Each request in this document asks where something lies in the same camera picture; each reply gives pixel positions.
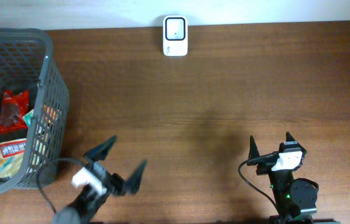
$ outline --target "black cable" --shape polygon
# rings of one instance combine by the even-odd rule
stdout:
[[[247,162],[254,162],[254,161],[258,160],[258,159],[260,159],[260,158],[249,159],[249,160],[247,160],[247,161],[242,162],[242,163],[239,165],[239,167],[238,167],[238,174],[239,174],[240,177],[245,181],[245,183],[247,183],[250,187],[252,187],[253,189],[255,189],[256,191],[258,191],[259,193],[261,193],[263,196],[267,197],[267,199],[270,200],[270,202],[274,205],[276,211],[279,213],[280,218],[282,219],[280,210],[279,210],[279,208],[277,207],[277,205],[275,204],[275,202],[273,201],[273,199],[270,198],[270,196],[268,196],[265,192],[259,190],[257,187],[255,187],[253,184],[251,184],[251,183],[242,175],[242,173],[241,173],[241,167],[242,167],[243,165],[245,165]]]
[[[42,170],[44,168],[46,168],[49,164],[54,163],[54,162],[71,162],[71,163],[78,164],[78,165],[85,167],[85,168],[86,168],[86,164],[82,163],[79,159],[56,158],[56,159],[52,159],[51,161],[47,161],[46,163],[42,164],[42,166],[39,167],[39,169],[37,171],[37,175],[35,176],[35,179],[36,179],[35,181],[37,183],[38,190],[42,194],[44,199],[47,201],[50,208],[53,210],[54,214],[56,214],[56,208],[53,206],[52,201],[50,201],[49,198],[46,196],[45,192],[42,190],[42,187],[40,186],[40,183],[39,183],[39,176],[40,176],[40,173],[42,172]]]

